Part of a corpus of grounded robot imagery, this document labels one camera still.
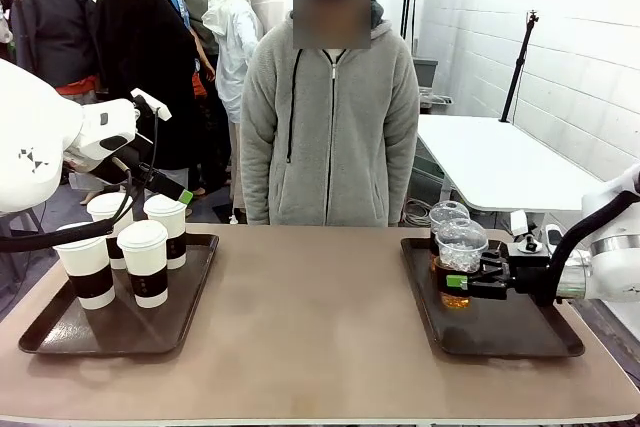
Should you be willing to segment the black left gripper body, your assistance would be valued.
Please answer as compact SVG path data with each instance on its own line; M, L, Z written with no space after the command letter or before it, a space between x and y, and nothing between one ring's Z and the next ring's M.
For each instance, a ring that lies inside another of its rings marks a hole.
M152 139L136 133L131 142L107 156L91 171L91 174L104 183L118 184L126 180L126 170L129 170L132 182L143 184L150 169L153 148Z

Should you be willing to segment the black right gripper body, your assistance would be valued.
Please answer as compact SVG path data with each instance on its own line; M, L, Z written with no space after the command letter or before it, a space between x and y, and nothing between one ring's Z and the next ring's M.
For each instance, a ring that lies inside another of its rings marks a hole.
M549 263L546 252L509 254L510 287L519 294L529 295L538 306L552 305L556 290L550 280Z

